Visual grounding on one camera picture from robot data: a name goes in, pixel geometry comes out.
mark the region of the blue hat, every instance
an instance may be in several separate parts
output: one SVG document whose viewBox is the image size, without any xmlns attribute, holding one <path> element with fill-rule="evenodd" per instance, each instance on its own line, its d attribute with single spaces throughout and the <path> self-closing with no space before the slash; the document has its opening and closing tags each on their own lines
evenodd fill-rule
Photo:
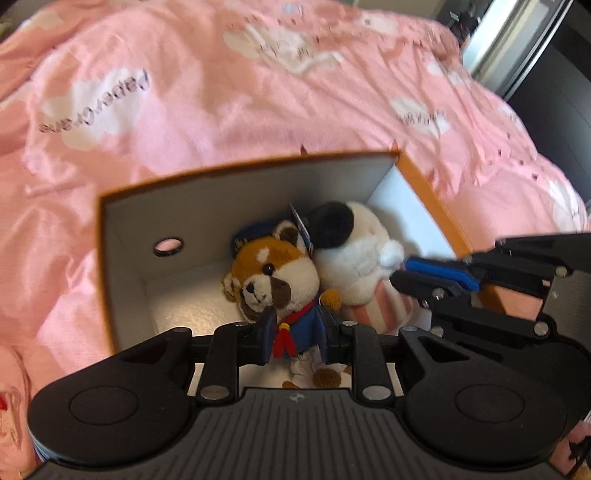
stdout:
<svg viewBox="0 0 591 480">
<path fill-rule="evenodd" d="M 257 238 L 262 238 L 263 236 L 271 236 L 279 221 L 280 220 L 275 222 L 259 222 L 244 227 L 238 231 L 232 237 L 232 241 L 230 242 L 230 254 L 232 258 L 236 258 L 238 252 L 248 242 L 256 240 Z"/>
</svg>

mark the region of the red scarf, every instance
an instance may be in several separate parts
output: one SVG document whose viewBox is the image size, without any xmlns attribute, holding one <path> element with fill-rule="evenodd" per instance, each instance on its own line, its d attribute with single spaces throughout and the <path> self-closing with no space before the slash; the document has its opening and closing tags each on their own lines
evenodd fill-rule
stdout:
<svg viewBox="0 0 591 480">
<path fill-rule="evenodd" d="M 303 315 L 308 313 L 314 306 L 316 299 L 312 300 L 308 305 L 304 306 L 299 312 L 289 314 L 283 319 L 283 321 L 277 326 L 277 335 L 275 336 L 275 343 L 273 344 L 273 356 L 280 358 L 284 353 L 288 356 L 296 356 L 297 349 L 294 338 L 290 333 L 290 325 L 297 322 Z"/>
</svg>

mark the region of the hole in box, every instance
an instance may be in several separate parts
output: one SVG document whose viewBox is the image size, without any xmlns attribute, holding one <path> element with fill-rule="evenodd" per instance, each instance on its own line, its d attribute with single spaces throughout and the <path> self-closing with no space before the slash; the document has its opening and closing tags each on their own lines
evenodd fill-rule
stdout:
<svg viewBox="0 0 591 480">
<path fill-rule="evenodd" d="M 175 236 L 164 238 L 154 245 L 154 254 L 157 257 L 172 257 L 184 247 L 184 242 Z"/>
</svg>

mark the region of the robotic arm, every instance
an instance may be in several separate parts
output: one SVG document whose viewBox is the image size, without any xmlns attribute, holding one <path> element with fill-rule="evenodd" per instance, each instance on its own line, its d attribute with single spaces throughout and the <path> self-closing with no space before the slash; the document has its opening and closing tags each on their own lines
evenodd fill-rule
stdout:
<svg viewBox="0 0 591 480">
<path fill-rule="evenodd" d="M 238 367 L 270 358 L 271 309 L 209 336 L 178 327 L 37 394 L 29 425 L 48 461 L 31 478 L 562 478 L 546 459 L 591 410 L 591 235 L 411 257 L 391 282 L 431 309 L 431 332 L 377 335 L 318 313 L 323 357 L 353 367 L 351 390 L 239 396 Z M 472 306 L 487 284 L 543 299 L 537 321 Z"/>
</svg>

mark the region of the striped fabric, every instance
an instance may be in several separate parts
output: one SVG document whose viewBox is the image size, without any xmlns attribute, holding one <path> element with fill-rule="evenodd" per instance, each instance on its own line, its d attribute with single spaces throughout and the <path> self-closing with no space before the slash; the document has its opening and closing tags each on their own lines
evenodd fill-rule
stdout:
<svg viewBox="0 0 591 480">
<path fill-rule="evenodd" d="M 387 280 L 378 283 L 374 297 L 365 305 L 344 306 L 343 320 L 354 320 L 370 325 L 378 333 L 395 333 L 406 324 L 413 312 L 415 301 L 400 294 Z"/>
</svg>

